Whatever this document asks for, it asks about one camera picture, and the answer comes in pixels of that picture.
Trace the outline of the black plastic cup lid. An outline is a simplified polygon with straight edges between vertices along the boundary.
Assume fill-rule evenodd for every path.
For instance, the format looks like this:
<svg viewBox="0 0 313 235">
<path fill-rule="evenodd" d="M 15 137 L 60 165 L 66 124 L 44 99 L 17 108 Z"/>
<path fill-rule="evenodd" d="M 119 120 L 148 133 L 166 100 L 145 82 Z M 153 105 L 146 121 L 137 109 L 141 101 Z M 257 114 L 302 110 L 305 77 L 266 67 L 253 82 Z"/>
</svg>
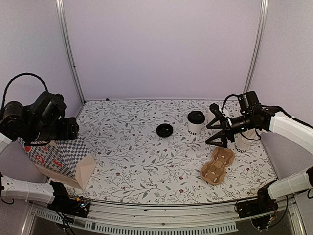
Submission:
<svg viewBox="0 0 313 235">
<path fill-rule="evenodd" d="M 187 119 L 190 123 L 199 125 L 199 124 L 204 123 L 205 115 L 201 111 L 191 111 L 188 114 Z"/>
</svg>

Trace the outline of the brown cardboard cup carrier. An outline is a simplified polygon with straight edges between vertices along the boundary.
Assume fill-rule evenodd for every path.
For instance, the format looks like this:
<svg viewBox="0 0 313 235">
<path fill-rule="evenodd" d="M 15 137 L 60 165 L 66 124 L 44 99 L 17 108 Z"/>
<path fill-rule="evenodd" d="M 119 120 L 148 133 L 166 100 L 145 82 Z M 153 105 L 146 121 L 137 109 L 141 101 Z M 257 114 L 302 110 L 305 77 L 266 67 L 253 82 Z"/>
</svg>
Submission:
<svg viewBox="0 0 313 235">
<path fill-rule="evenodd" d="M 212 160 L 200 170 L 200 177 L 211 185 L 221 184 L 226 176 L 226 168 L 232 165 L 235 154 L 228 148 L 216 147 Z"/>
</svg>

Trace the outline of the blue checkered paper bag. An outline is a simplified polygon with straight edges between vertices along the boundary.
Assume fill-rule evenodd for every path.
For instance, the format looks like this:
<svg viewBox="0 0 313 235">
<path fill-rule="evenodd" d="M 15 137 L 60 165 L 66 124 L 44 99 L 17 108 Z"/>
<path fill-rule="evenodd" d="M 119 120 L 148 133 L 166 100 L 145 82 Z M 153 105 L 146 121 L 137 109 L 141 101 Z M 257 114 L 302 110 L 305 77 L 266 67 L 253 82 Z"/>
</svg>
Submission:
<svg viewBox="0 0 313 235">
<path fill-rule="evenodd" d="M 96 161 L 81 138 L 51 141 L 44 146 L 27 146 L 18 138 L 29 159 L 43 175 L 63 184 L 84 190 Z"/>
</svg>

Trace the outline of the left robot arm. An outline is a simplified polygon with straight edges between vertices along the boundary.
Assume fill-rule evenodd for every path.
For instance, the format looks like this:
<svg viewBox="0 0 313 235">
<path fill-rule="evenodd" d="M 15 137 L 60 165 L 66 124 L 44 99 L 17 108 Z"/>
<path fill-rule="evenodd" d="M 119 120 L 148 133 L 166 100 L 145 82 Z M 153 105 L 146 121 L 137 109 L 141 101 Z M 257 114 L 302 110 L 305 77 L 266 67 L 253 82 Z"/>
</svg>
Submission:
<svg viewBox="0 0 313 235">
<path fill-rule="evenodd" d="M 9 86 L 23 76 L 37 78 L 44 91 L 30 105 L 18 101 L 6 102 Z M 22 139 L 28 147 L 42 147 L 51 141 L 74 140 L 78 137 L 79 126 L 76 118 L 65 116 L 67 106 L 61 94 L 50 93 L 41 77 L 33 73 L 21 73 L 13 77 L 6 85 L 0 107 L 0 150 L 3 152 L 17 139 Z M 72 207 L 65 186 L 59 182 L 42 185 L 0 176 L 0 199 L 11 198 L 38 201 L 56 206 L 61 212 L 69 212 Z"/>
</svg>

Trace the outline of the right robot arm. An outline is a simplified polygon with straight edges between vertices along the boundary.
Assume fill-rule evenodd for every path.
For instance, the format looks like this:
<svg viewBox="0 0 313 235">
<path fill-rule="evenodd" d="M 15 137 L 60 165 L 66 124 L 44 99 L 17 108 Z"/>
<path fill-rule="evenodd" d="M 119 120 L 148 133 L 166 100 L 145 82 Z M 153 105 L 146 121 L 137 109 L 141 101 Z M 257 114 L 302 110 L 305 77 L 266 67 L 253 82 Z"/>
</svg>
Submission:
<svg viewBox="0 0 313 235">
<path fill-rule="evenodd" d="M 234 142 L 236 134 L 259 129 L 279 135 L 312 154 L 313 127 L 311 125 L 288 114 L 280 106 L 261 104 L 255 91 L 239 94 L 236 98 L 240 106 L 238 117 L 227 117 L 223 113 L 223 106 L 216 103 L 210 105 L 209 109 L 215 117 L 206 127 L 219 131 L 210 136 L 205 141 L 206 144 L 226 148 L 229 141 Z M 277 199 L 309 191 L 312 188 L 313 169 L 308 167 L 259 189 L 257 199 L 253 202 L 253 209 L 256 213 L 264 213 Z"/>
</svg>

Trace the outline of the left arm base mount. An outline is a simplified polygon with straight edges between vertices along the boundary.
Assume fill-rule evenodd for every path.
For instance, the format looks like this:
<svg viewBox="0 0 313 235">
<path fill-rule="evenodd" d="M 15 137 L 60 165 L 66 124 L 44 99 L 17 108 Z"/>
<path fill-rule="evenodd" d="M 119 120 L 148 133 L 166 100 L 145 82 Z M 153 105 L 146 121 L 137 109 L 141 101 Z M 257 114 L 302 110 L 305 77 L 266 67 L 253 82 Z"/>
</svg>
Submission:
<svg viewBox="0 0 313 235">
<path fill-rule="evenodd" d="M 53 193 L 54 199 L 47 208 L 65 215 L 73 215 L 81 218 L 87 218 L 90 209 L 90 201 L 79 196 L 71 198 L 66 190 L 56 190 Z"/>
</svg>

